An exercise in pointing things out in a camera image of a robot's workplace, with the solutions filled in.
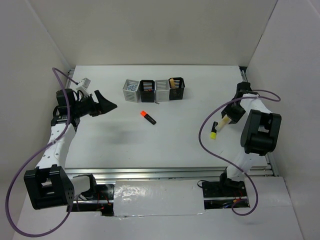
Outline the blue patterned tape roll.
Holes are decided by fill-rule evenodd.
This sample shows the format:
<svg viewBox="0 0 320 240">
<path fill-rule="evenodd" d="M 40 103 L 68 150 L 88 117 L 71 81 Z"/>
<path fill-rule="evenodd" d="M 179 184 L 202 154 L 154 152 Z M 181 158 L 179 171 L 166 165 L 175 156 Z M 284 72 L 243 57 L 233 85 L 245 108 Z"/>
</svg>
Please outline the blue patterned tape roll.
<svg viewBox="0 0 320 240">
<path fill-rule="evenodd" d="M 135 84 L 129 84 L 127 87 L 126 87 L 126 90 L 127 91 L 133 91 L 135 92 L 137 90 L 137 85 Z"/>
</svg>

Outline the black orange highlighter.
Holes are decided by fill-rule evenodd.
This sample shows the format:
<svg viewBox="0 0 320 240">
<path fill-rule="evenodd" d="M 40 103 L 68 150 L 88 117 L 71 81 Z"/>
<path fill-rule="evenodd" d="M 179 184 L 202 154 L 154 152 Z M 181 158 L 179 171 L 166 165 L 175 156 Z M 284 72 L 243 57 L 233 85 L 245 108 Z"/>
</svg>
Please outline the black orange highlighter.
<svg viewBox="0 0 320 240">
<path fill-rule="evenodd" d="M 155 125 L 157 122 L 145 111 L 141 111 L 140 114 L 152 125 Z"/>
</svg>

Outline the orange pastel highlighter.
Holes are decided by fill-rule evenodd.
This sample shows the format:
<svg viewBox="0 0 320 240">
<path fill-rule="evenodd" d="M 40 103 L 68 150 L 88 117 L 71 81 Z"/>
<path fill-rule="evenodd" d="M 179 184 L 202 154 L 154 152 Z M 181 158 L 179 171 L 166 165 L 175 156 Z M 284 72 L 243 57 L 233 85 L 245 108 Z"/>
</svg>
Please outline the orange pastel highlighter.
<svg viewBox="0 0 320 240">
<path fill-rule="evenodd" d="M 170 78 L 169 79 L 169 85 L 170 85 L 170 88 L 171 89 L 175 89 L 176 86 L 175 86 L 175 80 L 173 78 Z"/>
</svg>

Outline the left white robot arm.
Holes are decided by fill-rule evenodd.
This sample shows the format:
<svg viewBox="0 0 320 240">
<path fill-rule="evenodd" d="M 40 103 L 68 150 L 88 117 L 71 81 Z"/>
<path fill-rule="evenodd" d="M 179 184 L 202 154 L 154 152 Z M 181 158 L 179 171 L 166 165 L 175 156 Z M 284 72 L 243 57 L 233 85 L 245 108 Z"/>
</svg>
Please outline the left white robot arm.
<svg viewBox="0 0 320 240">
<path fill-rule="evenodd" d="M 97 100 L 92 95 L 79 96 L 66 88 L 56 92 L 57 106 L 51 120 L 49 146 L 35 169 L 27 170 L 24 183 L 35 210 L 68 206 L 78 195 L 92 200 L 97 197 L 99 187 L 93 174 L 81 174 L 69 178 L 65 164 L 69 147 L 76 135 L 80 118 L 86 115 L 97 117 L 117 108 L 95 90 Z"/>
</svg>

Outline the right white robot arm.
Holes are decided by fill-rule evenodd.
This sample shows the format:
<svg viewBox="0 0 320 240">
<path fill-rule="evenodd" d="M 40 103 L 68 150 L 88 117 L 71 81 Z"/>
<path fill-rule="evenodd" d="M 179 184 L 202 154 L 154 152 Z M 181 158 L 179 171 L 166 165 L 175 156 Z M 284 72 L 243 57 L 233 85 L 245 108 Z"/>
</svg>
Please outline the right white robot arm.
<svg viewBox="0 0 320 240">
<path fill-rule="evenodd" d="M 221 121 L 216 130 L 225 125 L 236 124 L 247 114 L 247 120 L 240 137 L 241 150 L 219 177 L 218 190 L 223 196 L 230 196 L 244 187 L 244 174 L 247 173 L 259 156 L 265 156 L 276 148 L 282 116 L 271 112 L 259 99 L 259 94 L 251 89 L 249 82 L 237 84 L 234 99 L 221 112 Z"/>
</svg>

